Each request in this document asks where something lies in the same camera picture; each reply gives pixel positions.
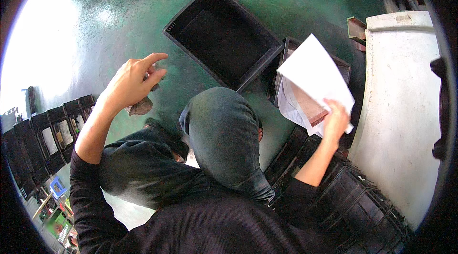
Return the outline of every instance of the empty black crate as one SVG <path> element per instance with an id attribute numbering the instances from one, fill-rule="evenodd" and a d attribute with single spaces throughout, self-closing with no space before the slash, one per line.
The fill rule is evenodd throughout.
<path id="1" fill-rule="evenodd" d="M 14 125 L 13 129 L 22 148 L 22 156 L 32 180 L 35 182 L 35 186 L 40 187 L 48 180 L 49 170 L 44 162 L 42 150 L 30 123 L 28 119 L 24 120 Z"/>
<path id="2" fill-rule="evenodd" d="M 222 86 L 237 92 L 283 49 L 237 0 L 192 0 L 163 33 Z"/>
<path id="3" fill-rule="evenodd" d="M 393 205 L 348 161 L 333 158 L 310 212 L 335 253 L 398 253 L 410 230 Z"/>
<path id="4" fill-rule="evenodd" d="M 31 194 L 35 191 L 36 185 L 28 171 L 26 162 L 23 159 L 20 142 L 17 140 L 14 129 L 11 129 L 2 135 L 1 152 L 16 181 L 19 191 L 25 200 L 29 200 Z"/>
<path id="5" fill-rule="evenodd" d="M 65 165 L 62 154 L 58 148 L 58 141 L 52 130 L 48 113 L 41 113 L 31 118 L 31 126 L 35 131 L 35 136 L 40 143 L 44 155 L 44 161 L 51 172 L 56 174 L 57 171 Z"/>

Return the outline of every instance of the paper sheet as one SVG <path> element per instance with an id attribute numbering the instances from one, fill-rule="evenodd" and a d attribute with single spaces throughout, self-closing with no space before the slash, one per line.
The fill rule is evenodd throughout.
<path id="1" fill-rule="evenodd" d="M 60 134 L 64 140 L 64 145 L 67 146 L 73 142 L 73 136 L 70 133 L 70 129 L 68 128 L 67 120 L 58 123 L 57 126 L 59 127 Z"/>
<path id="2" fill-rule="evenodd" d="M 46 147 L 48 148 L 49 154 L 52 155 L 55 152 L 57 152 L 57 146 L 54 141 L 53 133 L 51 131 L 51 128 L 46 128 L 43 131 L 41 131 L 44 139 L 44 143 L 46 144 Z"/>
<path id="3" fill-rule="evenodd" d="M 304 91 L 323 109 L 330 111 L 323 99 L 333 99 L 342 103 L 347 114 L 351 114 L 354 98 L 334 61 L 313 34 L 310 34 L 277 71 L 283 75 L 282 82 L 279 84 L 282 91 L 279 92 L 281 96 L 279 95 L 278 99 L 280 112 L 289 120 L 306 128 L 309 135 L 323 134 L 324 122 L 318 123 L 312 120 L 317 124 L 311 125 L 295 97 L 295 86 L 293 88 L 291 83 Z M 300 98 L 299 101 L 303 106 L 306 100 Z M 346 133 L 351 132 L 352 129 L 353 126 L 349 124 Z"/>

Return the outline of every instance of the black plastic crate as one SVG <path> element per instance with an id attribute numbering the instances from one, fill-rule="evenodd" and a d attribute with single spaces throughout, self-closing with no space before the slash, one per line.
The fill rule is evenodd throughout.
<path id="1" fill-rule="evenodd" d="M 293 52 L 299 47 L 299 45 L 302 44 L 302 41 L 295 39 L 293 37 L 286 37 L 285 39 L 285 46 L 283 50 L 283 56 L 278 64 L 278 67 L 280 67 L 287 59 L 288 57 L 293 54 Z M 350 71 L 351 71 L 351 66 L 346 63 L 345 61 L 341 60 L 339 57 L 329 54 L 329 56 L 333 59 L 334 63 L 336 64 L 337 68 L 339 69 L 340 74 L 342 75 L 344 81 L 348 85 L 350 83 Z M 273 77 L 273 80 L 271 82 L 271 86 L 268 90 L 268 97 L 272 97 L 273 94 L 275 96 L 273 97 L 273 100 L 270 99 L 269 101 L 278 108 L 278 92 L 279 88 L 278 85 L 280 84 L 281 80 L 283 78 L 283 75 L 280 73 L 276 73 L 275 76 Z"/>
<path id="2" fill-rule="evenodd" d="M 86 122 L 95 106 L 94 96 L 86 95 L 78 98 L 81 110 L 83 112 L 83 120 Z"/>
<path id="3" fill-rule="evenodd" d="M 36 191 L 36 185 L 23 159 L 22 149 L 16 138 L 14 129 L 5 132 L 2 135 L 1 141 L 2 156 L 8 161 L 11 173 L 22 197 L 28 201 Z"/>
<path id="4" fill-rule="evenodd" d="M 411 231 L 380 191 L 348 161 L 334 157 L 310 212 L 335 253 L 399 253 Z"/>
<path id="5" fill-rule="evenodd" d="M 75 99 L 73 101 L 64 103 L 64 111 L 67 115 L 68 120 L 70 121 L 73 136 L 75 138 L 78 138 L 78 135 L 85 123 L 83 118 L 83 109 L 81 108 L 80 100 Z"/>
<path id="6" fill-rule="evenodd" d="M 53 132 L 48 113 L 44 112 L 31 118 L 31 126 L 35 131 L 35 136 L 40 144 L 44 161 L 51 174 L 56 174 L 64 165 L 65 161 L 60 153 L 58 141 Z"/>
<path id="7" fill-rule="evenodd" d="M 237 0 L 192 0 L 163 33 L 222 86 L 240 92 L 283 43 Z"/>
<path id="8" fill-rule="evenodd" d="M 49 170 L 44 162 L 43 153 L 35 136 L 35 132 L 28 119 L 19 122 L 14 125 L 13 128 L 28 171 L 30 172 L 32 180 L 35 182 L 35 186 L 39 188 L 48 180 Z"/>
<path id="9" fill-rule="evenodd" d="M 76 137 L 72 134 L 72 126 L 66 116 L 64 107 L 56 107 L 47 111 L 49 122 L 52 126 L 54 137 L 57 139 L 57 145 L 62 153 L 65 163 L 70 163 L 73 152 L 73 145 Z"/>

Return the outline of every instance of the left hand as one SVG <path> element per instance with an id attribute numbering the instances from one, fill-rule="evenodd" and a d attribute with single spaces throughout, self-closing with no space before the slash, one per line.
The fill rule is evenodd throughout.
<path id="1" fill-rule="evenodd" d="M 152 53 L 144 59 L 129 59 L 118 69 L 97 103 L 117 114 L 123 108 L 140 102 L 167 73 L 165 69 L 156 71 L 153 64 L 168 57 L 166 53 Z M 148 79 L 143 81 L 146 73 Z"/>

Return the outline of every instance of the green floor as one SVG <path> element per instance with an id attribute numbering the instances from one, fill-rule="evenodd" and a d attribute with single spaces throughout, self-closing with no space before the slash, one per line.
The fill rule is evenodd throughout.
<path id="1" fill-rule="evenodd" d="M 117 69 L 129 58 L 143 58 L 151 52 L 166 52 L 169 59 L 161 62 L 168 74 L 160 89 L 150 93 L 152 111 L 145 116 L 130 117 L 126 112 L 116 116 L 107 143 L 139 130 L 144 120 L 154 117 L 170 131 L 177 131 L 178 117 L 186 102 L 218 83 L 162 34 L 163 27 L 190 0 L 42 0 L 49 6 L 37 5 L 37 17 L 30 17 L 29 42 L 40 46 L 38 63 L 22 62 L 30 68 L 53 68 L 52 75 L 44 72 L 39 78 L 22 85 L 37 86 L 37 101 L 41 111 L 87 94 L 98 96 Z M 382 0 L 239 0 L 279 38 L 286 36 L 304 40 L 315 34 L 328 52 L 352 65 L 350 89 L 356 106 L 362 102 L 365 79 L 365 55 L 357 51 L 348 39 L 346 19 L 385 13 Z M 42 35 L 53 30 L 56 36 L 43 43 Z M 66 48 L 65 36 L 72 48 L 64 59 L 56 58 Z M 10 58 L 20 58 L 21 48 L 10 52 Z M 11 62 L 5 60 L 5 66 Z M 2 74 L 9 76 L 7 69 Z M 266 78 L 257 78 L 243 92 L 262 120 L 264 138 L 260 144 L 260 164 L 265 169 L 274 158 L 294 124 L 285 119 L 265 98 Z M 6 108 L 5 99 L 2 107 Z"/>

